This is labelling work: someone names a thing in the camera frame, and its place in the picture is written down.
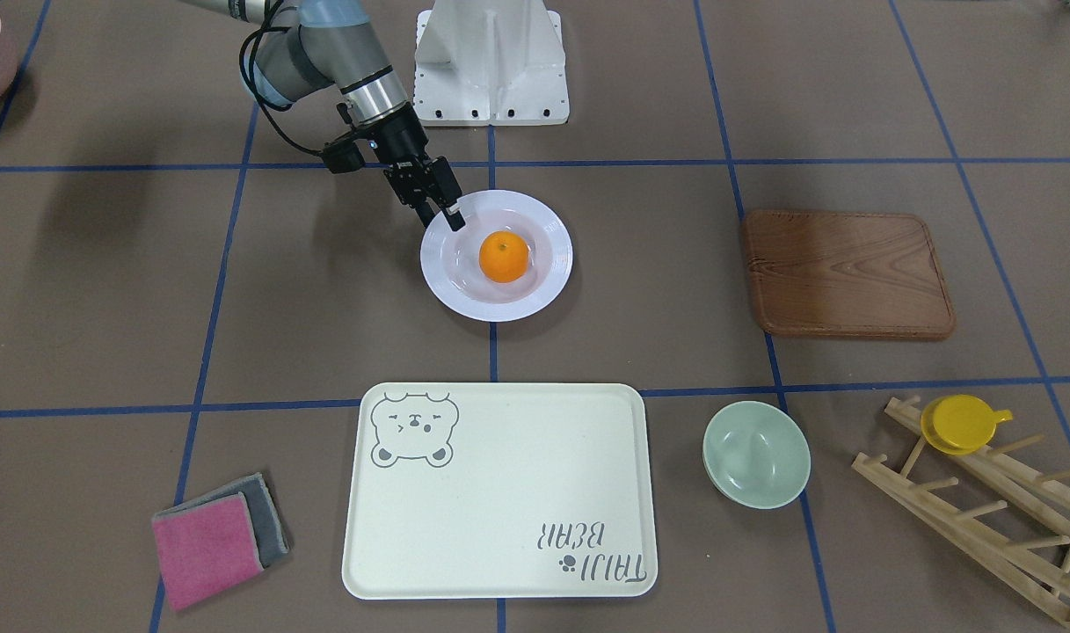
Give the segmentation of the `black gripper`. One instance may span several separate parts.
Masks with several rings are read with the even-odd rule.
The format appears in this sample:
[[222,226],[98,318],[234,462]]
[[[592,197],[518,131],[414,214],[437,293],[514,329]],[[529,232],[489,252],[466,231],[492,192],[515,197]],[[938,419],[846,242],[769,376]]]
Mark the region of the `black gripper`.
[[427,155],[427,135],[413,105],[402,105],[366,125],[366,139],[373,142],[378,163],[386,165],[391,188],[406,206],[417,209],[423,227],[433,223],[433,206],[450,231],[467,227],[457,203],[461,186],[445,157]]

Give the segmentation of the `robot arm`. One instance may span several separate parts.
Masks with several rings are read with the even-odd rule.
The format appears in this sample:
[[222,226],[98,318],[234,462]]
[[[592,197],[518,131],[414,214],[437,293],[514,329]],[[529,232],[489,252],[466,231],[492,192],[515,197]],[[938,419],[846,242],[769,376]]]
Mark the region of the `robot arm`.
[[204,11],[250,24],[238,55],[243,84],[265,115],[337,88],[346,132],[307,149],[335,175],[365,167],[368,144],[399,201],[422,223],[441,216],[458,231],[462,189],[445,157],[427,155],[427,135],[411,95],[389,63],[358,1],[201,1]]

